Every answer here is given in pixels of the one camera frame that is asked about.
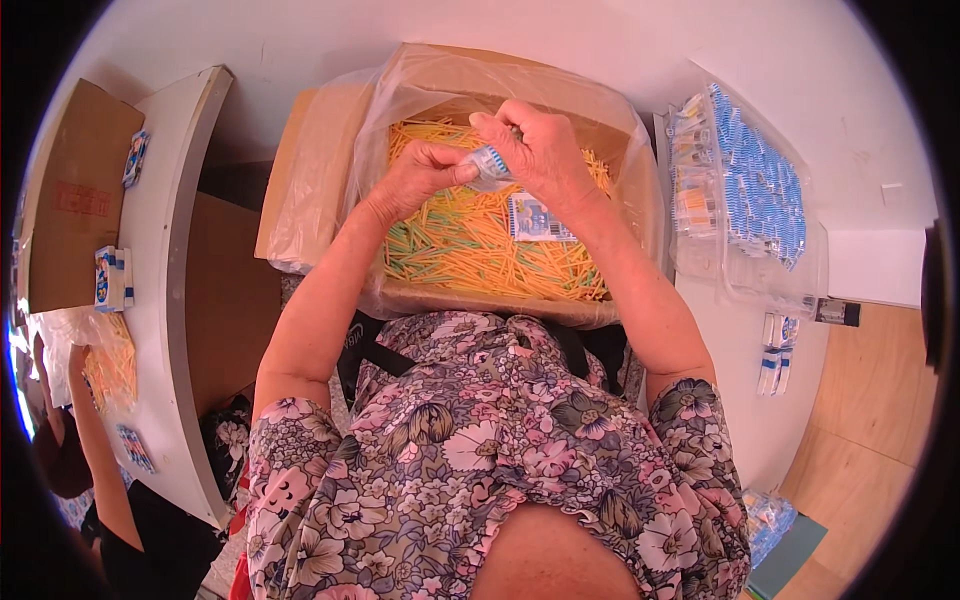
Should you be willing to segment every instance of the white wall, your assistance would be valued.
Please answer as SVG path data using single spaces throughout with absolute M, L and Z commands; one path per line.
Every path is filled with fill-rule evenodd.
M 827 228 L 922 228 L 936 215 L 907 103 L 840 0 L 116 0 L 58 98 L 85 77 L 135 103 L 222 63 L 236 81 L 211 158 L 270 159 L 299 90 L 402 40 L 540 60 L 653 111 L 691 91 L 696 60 L 801 153 Z M 902 199 L 885 206 L 880 186 L 897 182 Z

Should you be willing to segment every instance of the wooden floor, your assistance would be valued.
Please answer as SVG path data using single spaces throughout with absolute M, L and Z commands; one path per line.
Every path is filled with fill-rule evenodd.
M 924 449 L 936 391 L 924 356 L 919 310 L 864 304 L 860 327 L 832 327 L 813 413 L 780 488 L 828 533 L 777 600 L 837 598 L 870 558 Z

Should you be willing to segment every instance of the person's arm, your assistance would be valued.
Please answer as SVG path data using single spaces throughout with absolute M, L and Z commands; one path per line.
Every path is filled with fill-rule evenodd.
M 587 246 L 616 301 L 630 346 L 647 369 L 647 405 L 684 377 L 714 383 L 713 362 L 693 315 L 597 188 L 569 119 L 508 100 L 495 117 L 478 112 L 470 123 L 526 190 Z M 522 142 L 511 125 L 523 131 Z
M 63 445 L 63 435 L 65 433 L 63 413 L 59 409 L 54 408 L 54 397 L 50 392 L 50 377 L 47 376 L 47 368 L 43 364 L 43 339 L 40 338 L 40 334 L 34 336 L 34 364 L 36 365 L 36 374 L 40 377 L 40 390 L 43 392 L 43 409 L 47 413 L 50 429 L 54 433 L 57 445 Z
M 143 542 L 133 522 L 133 511 L 127 499 L 127 486 L 120 476 L 120 467 L 113 456 L 113 448 L 100 414 L 93 404 L 93 394 L 84 381 L 86 346 L 70 350 L 67 383 L 73 398 L 74 419 L 86 463 L 93 476 L 93 496 L 97 500 L 97 516 L 116 537 L 143 552 Z
M 373 258 L 387 230 L 435 192 L 477 176 L 456 165 L 467 150 L 411 142 L 386 177 L 349 214 L 330 248 L 287 302 L 256 375 L 253 420 L 269 404 L 304 397 L 330 409 L 327 382 Z

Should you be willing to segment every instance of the floral blouse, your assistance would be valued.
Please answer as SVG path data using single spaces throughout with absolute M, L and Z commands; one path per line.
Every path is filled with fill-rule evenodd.
M 720 399 L 669 387 L 646 419 L 569 373 L 531 317 L 441 312 L 377 341 L 416 361 L 364 362 L 349 433 L 286 398 L 251 433 L 247 555 L 256 598 L 467 598 L 521 502 L 576 516 L 643 598 L 734 598 L 750 570 Z

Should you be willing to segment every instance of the clear plastic tray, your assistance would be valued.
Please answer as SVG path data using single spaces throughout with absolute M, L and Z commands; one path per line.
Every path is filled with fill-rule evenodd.
M 817 220 L 817 203 L 809 168 L 793 146 L 753 107 L 737 96 L 728 85 L 706 72 L 704 75 L 704 84 L 694 93 L 703 93 L 709 107 L 707 114 L 712 133 L 714 161 L 706 168 L 713 170 L 715 221 L 718 230 L 723 234 L 697 237 L 677 231 L 671 249 L 676 269 L 685 276 L 714 280 L 717 299 L 722 302 L 746 302 L 767 311 L 812 319 L 816 313 L 816 298 L 826 295 L 827 234 Z M 726 233 L 729 230 L 729 219 L 722 184 L 724 166 L 716 141 L 716 123 L 708 89 L 709 83 L 714 82 L 730 96 L 731 103 L 740 109 L 744 124 L 756 128 L 767 144 L 793 163 L 801 183 L 806 221 L 804 254 L 798 259 L 793 271 L 788 271 L 774 256 L 750 256 L 736 245 L 728 243 Z M 674 107 L 670 108 L 668 127 L 676 110 Z M 672 168 L 672 145 L 670 155 Z M 676 186 L 671 187 L 671 202 L 676 205 Z

